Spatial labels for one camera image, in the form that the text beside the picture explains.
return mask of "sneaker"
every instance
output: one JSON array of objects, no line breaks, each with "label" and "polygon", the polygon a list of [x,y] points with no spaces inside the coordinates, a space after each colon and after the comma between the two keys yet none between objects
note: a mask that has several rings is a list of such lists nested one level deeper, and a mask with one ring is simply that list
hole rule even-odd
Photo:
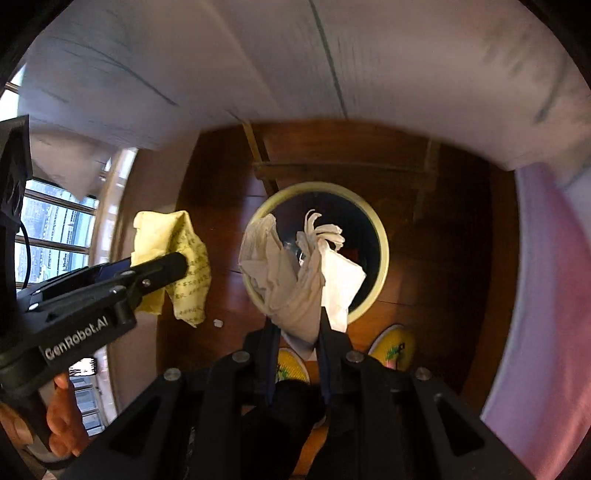
[{"label": "sneaker", "polygon": [[413,361],[415,348],[413,334],[403,325],[392,325],[375,339],[369,355],[387,368],[405,371]]},{"label": "sneaker", "polygon": [[304,362],[291,348],[279,348],[275,383],[282,380],[300,380],[310,383],[310,374]]}]

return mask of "human hand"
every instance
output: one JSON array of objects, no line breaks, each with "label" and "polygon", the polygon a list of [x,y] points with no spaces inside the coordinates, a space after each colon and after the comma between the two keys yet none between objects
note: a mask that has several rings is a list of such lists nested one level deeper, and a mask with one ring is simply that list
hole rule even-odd
[{"label": "human hand", "polygon": [[60,374],[53,381],[56,391],[47,407],[47,425],[52,431],[49,447],[58,457],[68,453],[79,456],[88,447],[90,439],[76,404],[74,385],[67,374]]},{"label": "human hand", "polygon": [[[53,380],[56,389],[47,406],[47,425],[52,432],[49,447],[58,457],[69,453],[79,456],[89,445],[90,439],[76,404],[74,386],[67,374],[60,374]],[[33,443],[33,434],[26,422],[5,404],[0,404],[0,422],[16,448]]]}]

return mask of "yellow cloth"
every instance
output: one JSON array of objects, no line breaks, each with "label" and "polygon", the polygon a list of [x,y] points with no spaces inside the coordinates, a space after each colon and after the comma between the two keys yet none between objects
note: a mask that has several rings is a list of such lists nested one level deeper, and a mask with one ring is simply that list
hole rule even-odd
[{"label": "yellow cloth", "polygon": [[[131,265],[138,265],[172,252],[180,252],[189,265],[187,276],[165,289],[173,302],[174,316],[195,327],[205,319],[205,298],[212,282],[205,244],[193,231],[189,214],[139,212],[134,219],[134,252]],[[159,315],[164,288],[146,295],[137,310]]]}]

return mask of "trash can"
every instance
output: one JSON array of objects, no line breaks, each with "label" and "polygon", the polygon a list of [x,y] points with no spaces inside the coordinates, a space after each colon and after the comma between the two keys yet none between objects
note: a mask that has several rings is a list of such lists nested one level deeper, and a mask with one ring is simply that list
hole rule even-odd
[{"label": "trash can", "polygon": [[[249,223],[269,213],[277,218],[277,234],[286,249],[299,257],[296,233],[304,230],[304,217],[314,209],[322,214],[315,226],[334,223],[343,229],[350,260],[359,264],[365,280],[349,307],[348,322],[361,317],[378,298],[388,273],[388,238],[374,209],[356,193],[333,183],[310,181],[283,189],[268,198],[254,213]],[[246,290],[254,304],[263,310],[263,299],[253,288],[247,275],[242,275]]]}]

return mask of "pink fabric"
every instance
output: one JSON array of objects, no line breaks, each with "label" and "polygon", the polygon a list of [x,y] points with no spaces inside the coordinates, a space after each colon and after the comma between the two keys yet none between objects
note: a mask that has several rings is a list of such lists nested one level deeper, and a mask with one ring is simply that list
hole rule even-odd
[{"label": "pink fabric", "polygon": [[547,167],[517,172],[518,298],[483,420],[542,480],[591,426],[591,253]]}]

